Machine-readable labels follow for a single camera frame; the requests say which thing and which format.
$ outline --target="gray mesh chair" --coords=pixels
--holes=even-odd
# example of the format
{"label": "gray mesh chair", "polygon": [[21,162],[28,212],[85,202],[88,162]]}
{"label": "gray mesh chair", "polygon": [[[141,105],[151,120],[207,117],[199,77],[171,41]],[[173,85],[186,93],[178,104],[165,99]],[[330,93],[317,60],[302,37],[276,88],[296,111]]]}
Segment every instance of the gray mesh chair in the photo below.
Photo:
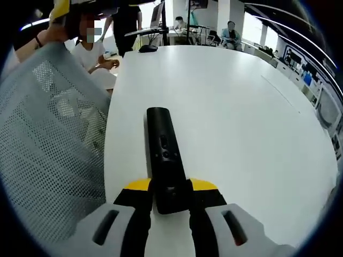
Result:
{"label": "gray mesh chair", "polygon": [[65,46],[52,43],[0,85],[0,176],[13,209],[43,248],[105,203],[110,98]]}
{"label": "gray mesh chair", "polygon": [[327,129],[330,137],[333,137],[341,118],[341,111],[333,96],[324,86],[320,89],[315,109],[320,124]]}

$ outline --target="desk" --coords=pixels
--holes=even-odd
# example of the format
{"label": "desk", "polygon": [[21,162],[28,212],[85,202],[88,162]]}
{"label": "desk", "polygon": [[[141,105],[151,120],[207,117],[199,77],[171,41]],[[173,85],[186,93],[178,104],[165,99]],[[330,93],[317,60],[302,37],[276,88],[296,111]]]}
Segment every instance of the desk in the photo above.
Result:
{"label": "desk", "polygon": [[[303,242],[337,162],[313,106],[289,79],[256,56],[204,46],[127,52],[119,69],[105,142],[108,202],[147,177],[144,116],[165,107],[187,177],[216,184],[276,243]],[[195,256],[187,211],[151,217],[146,256]]]}
{"label": "desk", "polygon": [[[187,33],[186,32],[182,32],[181,30],[173,30],[170,29],[169,32],[167,33],[167,37],[169,38],[169,43],[171,46],[175,45],[175,38],[176,37],[184,37],[186,38]],[[199,33],[189,33],[189,36],[193,38],[193,40],[195,41],[195,37],[199,37],[200,39],[200,34]],[[201,34],[201,40],[202,40],[202,44],[206,43],[206,36],[208,36],[208,33],[203,33]],[[145,35],[142,37],[142,44],[148,44],[149,40],[148,40],[148,36]],[[154,46],[160,46],[162,45],[162,34],[159,34],[156,39],[153,40],[152,45]]]}

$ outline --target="man in black clothing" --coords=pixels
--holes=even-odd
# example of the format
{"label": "man in black clothing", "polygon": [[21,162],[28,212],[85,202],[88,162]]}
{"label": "man in black clothing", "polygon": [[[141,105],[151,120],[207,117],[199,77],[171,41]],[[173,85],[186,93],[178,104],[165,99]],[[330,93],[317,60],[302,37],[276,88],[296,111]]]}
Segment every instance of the man in black clothing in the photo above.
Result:
{"label": "man in black clothing", "polygon": [[120,7],[116,14],[108,17],[103,28],[101,40],[105,38],[105,34],[113,21],[113,34],[116,40],[119,55],[124,57],[125,53],[132,51],[137,35],[125,36],[125,34],[141,30],[141,11],[139,6]]}

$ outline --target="ceiling light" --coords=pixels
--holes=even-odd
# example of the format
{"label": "ceiling light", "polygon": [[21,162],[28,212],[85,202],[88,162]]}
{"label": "ceiling light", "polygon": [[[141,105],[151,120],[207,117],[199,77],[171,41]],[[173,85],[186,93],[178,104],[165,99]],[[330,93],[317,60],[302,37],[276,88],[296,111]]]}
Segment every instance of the ceiling light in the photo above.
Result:
{"label": "ceiling light", "polygon": [[276,7],[274,7],[274,6],[269,6],[269,5],[265,5],[265,4],[256,4],[256,3],[245,3],[245,5],[262,6],[262,7],[266,7],[266,8],[270,8],[270,9],[277,10],[277,11],[279,11],[279,12],[286,13],[286,14],[288,14],[288,15],[290,15],[290,16],[293,16],[294,18],[296,18],[296,19],[298,19],[298,20],[303,21],[303,22],[306,23],[307,25],[309,25],[309,26],[311,26],[311,27],[313,27],[313,28],[316,29],[316,27],[314,27],[314,26],[313,26],[311,23],[309,23],[308,21],[306,21],[306,20],[300,18],[299,16],[294,15],[294,14],[292,14],[292,13],[290,13],[290,12],[287,12],[287,11],[285,11],[285,10],[283,10],[283,9],[276,8]]}
{"label": "ceiling light", "polygon": [[335,85],[337,86],[337,89],[339,90],[339,92],[341,93],[341,96],[343,97],[343,92],[340,89],[340,87],[338,86],[337,82],[335,81],[334,77],[331,75],[331,73],[324,67],[323,64],[321,64],[320,61],[318,61],[313,55],[311,55],[309,52],[307,52],[305,49],[303,49],[300,45],[294,43],[292,40],[289,40],[288,38],[279,35],[279,37],[286,39],[287,41],[291,42],[292,44],[294,44],[295,46],[299,47],[299,49],[303,50],[306,54],[308,54],[313,60],[315,60],[319,66],[329,75],[329,77],[332,79],[332,81],[335,83]]}
{"label": "ceiling light", "polygon": [[29,27],[32,27],[32,26],[34,26],[34,25],[37,25],[37,24],[41,24],[41,23],[44,23],[44,22],[48,22],[49,20],[50,20],[50,19],[47,18],[47,19],[42,19],[42,20],[38,20],[38,21],[35,21],[35,22],[33,22],[33,23],[27,24],[27,25],[25,25],[24,27],[22,27],[20,31],[22,31],[22,30],[25,29],[25,28],[29,28]]}
{"label": "ceiling light", "polygon": [[278,24],[278,25],[280,25],[280,26],[282,26],[282,27],[288,28],[290,31],[292,31],[292,32],[298,34],[299,36],[303,37],[304,39],[306,39],[307,41],[309,41],[311,44],[313,44],[319,51],[321,51],[321,52],[326,56],[326,58],[328,58],[328,59],[331,61],[331,63],[337,68],[337,66],[335,65],[335,63],[333,62],[333,60],[326,54],[326,52],[324,52],[319,46],[317,46],[316,44],[314,44],[311,40],[309,40],[309,39],[308,39],[307,37],[305,37],[304,35],[300,34],[298,31],[295,31],[294,29],[292,29],[292,28],[290,28],[290,27],[288,27],[288,26],[286,26],[286,25],[284,25],[284,24],[281,24],[281,23],[279,23],[279,22],[273,21],[273,20],[271,20],[271,19],[267,19],[267,18],[264,18],[264,17],[256,16],[256,15],[253,15],[253,17],[258,18],[258,19],[262,19],[262,20],[267,20],[267,21],[270,21],[271,23]]}

